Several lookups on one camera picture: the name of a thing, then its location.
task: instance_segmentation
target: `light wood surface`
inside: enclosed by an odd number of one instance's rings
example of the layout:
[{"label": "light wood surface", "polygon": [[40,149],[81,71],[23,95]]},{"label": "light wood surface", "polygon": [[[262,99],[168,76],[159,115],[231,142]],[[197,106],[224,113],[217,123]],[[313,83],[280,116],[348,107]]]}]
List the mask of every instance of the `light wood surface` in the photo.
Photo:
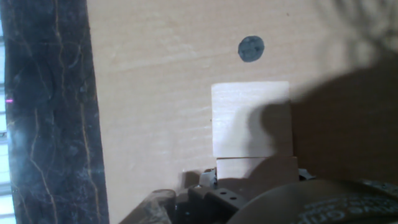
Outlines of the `light wood surface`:
[{"label": "light wood surface", "polygon": [[[395,120],[382,120],[391,128],[372,132],[359,128],[349,117],[344,119],[345,125],[338,126],[335,116],[321,116],[330,111],[328,97],[340,93],[341,98],[334,101],[338,105],[344,92],[358,83],[340,85],[345,82],[340,80],[328,93],[316,86],[364,67],[378,55],[373,44],[357,32],[352,16],[342,12],[349,13],[334,1],[88,0],[111,223],[120,222],[151,191],[179,188],[182,172],[215,166],[211,146],[214,83],[288,81],[299,164],[322,177],[336,177],[340,170],[346,178],[393,179],[387,171],[398,170],[392,159],[379,163],[379,167],[389,169],[382,168],[384,171],[376,175],[371,168],[363,170],[363,162],[349,161],[356,153],[344,153],[362,147],[366,153],[360,161],[371,161],[375,158],[371,152],[379,145],[379,152],[396,158],[395,150],[384,144],[394,143],[391,131]],[[389,13],[380,7],[372,12],[376,15],[368,27],[371,36],[377,36],[384,32]],[[238,44],[249,35],[261,37],[265,51],[258,61],[244,63]],[[308,90],[321,97],[304,95]],[[355,91],[351,93],[349,100],[358,96]],[[295,106],[306,99],[309,104]],[[322,110],[312,110],[311,114],[305,109],[308,107]],[[374,106],[366,108],[365,114],[370,116]],[[330,115],[341,114],[336,110]],[[388,111],[396,112],[391,107]],[[373,111],[372,116],[384,112]],[[328,132],[332,124],[336,128]],[[359,129],[367,134],[344,138],[343,133]],[[337,138],[333,136],[336,130],[341,133]],[[362,144],[355,136],[374,142]],[[333,151],[340,146],[343,150]],[[339,164],[341,158],[348,165]]]},{"label": "light wood surface", "polygon": [[[214,84],[211,87],[213,155],[217,158],[293,156],[289,101],[288,82]],[[272,108],[282,104],[276,110]]]}]

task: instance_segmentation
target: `black circle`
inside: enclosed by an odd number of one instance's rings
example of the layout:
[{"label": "black circle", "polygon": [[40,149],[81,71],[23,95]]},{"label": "black circle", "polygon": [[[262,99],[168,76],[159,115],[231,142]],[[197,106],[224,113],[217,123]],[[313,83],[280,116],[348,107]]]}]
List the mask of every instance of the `black circle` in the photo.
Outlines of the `black circle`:
[{"label": "black circle", "polygon": [[258,36],[245,37],[238,47],[238,54],[244,62],[258,60],[264,52],[264,42]]}]

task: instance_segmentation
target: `wooden block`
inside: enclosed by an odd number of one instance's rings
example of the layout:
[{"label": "wooden block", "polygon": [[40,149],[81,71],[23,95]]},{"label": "wooden block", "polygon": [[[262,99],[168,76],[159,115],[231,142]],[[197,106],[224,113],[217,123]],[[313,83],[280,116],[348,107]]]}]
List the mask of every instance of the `wooden block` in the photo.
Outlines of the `wooden block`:
[{"label": "wooden block", "polygon": [[218,186],[248,200],[263,192],[299,181],[296,157],[217,159]]},{"label": "wooden block", "polygon": [[288,82],[211,87],[215,157],[293,156]]}]

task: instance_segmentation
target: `black marble surface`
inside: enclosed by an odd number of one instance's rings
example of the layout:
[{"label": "black marble surface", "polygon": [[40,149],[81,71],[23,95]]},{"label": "black marble surface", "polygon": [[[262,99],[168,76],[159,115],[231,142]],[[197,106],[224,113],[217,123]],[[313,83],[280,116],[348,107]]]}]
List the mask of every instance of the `black marble surface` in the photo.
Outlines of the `black marble surface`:
[{"label": "black marble surface", "polygon": [[1,0],[18,223],[109,223],[86,1]]}]

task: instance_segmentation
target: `window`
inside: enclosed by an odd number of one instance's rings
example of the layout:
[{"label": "window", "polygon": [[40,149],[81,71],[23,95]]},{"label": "window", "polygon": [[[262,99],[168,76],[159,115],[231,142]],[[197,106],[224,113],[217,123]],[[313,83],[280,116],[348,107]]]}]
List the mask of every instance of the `window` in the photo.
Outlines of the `window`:
[{"label": "window", "polygon": [[6,99],[4,93],[5,57],[4,37],[0,26],[0,224],[15,224],[7,145]]}]

